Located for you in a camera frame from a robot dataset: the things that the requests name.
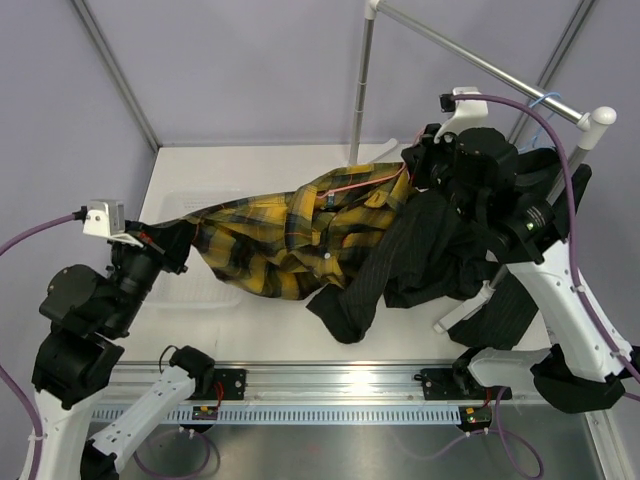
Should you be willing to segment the pink wire hanger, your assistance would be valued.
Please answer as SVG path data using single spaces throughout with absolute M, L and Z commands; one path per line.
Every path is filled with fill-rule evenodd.
M 425 155 L 427 148 L 443 143 L 437 136 L 440 124 L 429 124 L 416 137 L 416 141 L 403 149 L 401 162 L 370 163 L 334 169 L 331 172 L 309 183 L 316 193 L 316 204 L 329 205 L 349 203 L 350 198 L 359 198 L 373 191 L 381 191 L 380 200 L 372 200 L 377 206 L 392 193 L 394 199 L 404 199 L 412 185 L 417 186 L 418 163 Z

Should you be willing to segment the aluminium mounting rail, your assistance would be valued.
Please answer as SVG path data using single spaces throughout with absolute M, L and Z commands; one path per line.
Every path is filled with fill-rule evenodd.
M 412 379 L 426 363 L 224 363 L 215 368 L 247 372 L 245 397 L 252 403 L 347 404 L 425 400 L 421 385 Z

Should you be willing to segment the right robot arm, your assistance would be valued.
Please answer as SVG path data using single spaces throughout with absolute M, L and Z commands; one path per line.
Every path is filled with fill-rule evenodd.
M 637 352 L 615 332 L 575 263 L 572 175 L 565 175 L 566 207 L 558 213 L 532 190 L 539 174 L 520 174 L 521 155 L 495 129 L 430 124 L 401 156 L 419 185 L 438 192 L 528 292 L 556 338 L 548 350 L 467 355 L 452 374 L 456 391 L 534 390 L 569 414 L 614 406 L 625 394 L 623 379 L 637 372 Z

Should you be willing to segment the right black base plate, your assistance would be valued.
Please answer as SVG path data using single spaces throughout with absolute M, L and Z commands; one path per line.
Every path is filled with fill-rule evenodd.
M 495 400 L 501 386 L 481 386 L 468 372 L 452 367 L 427 367 L 412 376 L 422 388 L 425 400 L 485 400 L 487 391 Z

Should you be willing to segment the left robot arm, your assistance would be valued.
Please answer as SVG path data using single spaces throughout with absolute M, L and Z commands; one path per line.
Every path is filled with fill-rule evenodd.
M 161 272 L 186 271 L 197 227 L 188 221 L 129 222 L 126 241 L 112 239 L 112 268 L 59 271 L 39 312 L 51 330 L 36 355 L 32 384 L 37 422 L 25 479 L 116 479 L 143 440 L 189 397 L 208 396 L 214 360 L 185 346 L 159 379 L 110 426 L 88 433 L 94 408 L 124 353 L 124 338 Z

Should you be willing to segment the yellow plaid shirt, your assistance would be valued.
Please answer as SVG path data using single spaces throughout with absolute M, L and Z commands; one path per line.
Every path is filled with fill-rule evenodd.
M 390 193 L 377 206 L 371 201 L 381 191 L 317 205 L 310 182 L 185 216 L 196 227 L 193 247 L 219 281 L 285 300 L 303 300 L 330 284 L 344 288 L 415 193 L 413 187 L 404 199 Z

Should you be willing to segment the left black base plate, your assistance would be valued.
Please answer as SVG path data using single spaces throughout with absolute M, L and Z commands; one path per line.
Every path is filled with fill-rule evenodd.
M 241 368 L 213 368 L 196 379 L 190 400 L 241 401 L 245 397 L 247 372 Z

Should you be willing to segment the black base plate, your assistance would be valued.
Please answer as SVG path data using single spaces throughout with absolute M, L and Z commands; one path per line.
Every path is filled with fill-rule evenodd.
M 213 368 L 196 379 L 190 400 L 241 401 L 245 397 L 247 372 L 241 368 Z
M 495 400 L 501 386 L 481 386 L 468 372 L 452 367 L 427 367 L 412 376 L 422 388 L 425 400 L 485 400 L 487 391 Z

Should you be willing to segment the dark pinstripe shirt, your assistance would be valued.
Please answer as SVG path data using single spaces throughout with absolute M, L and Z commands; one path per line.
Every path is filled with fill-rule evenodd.
M 353 344 L 364 339 L 380 300 L 393 309 L 441 297 L 468 300 L 497 270 L 470 226 L 441 195 L 426 190 L 409 197 L 346 287 L 325 286 L 307 308 L 336 341 Z M 449 337 L 466 347 L 509 350 L 537 312 L 525 288 L 507 275 L 481 311 L 454 325 Z

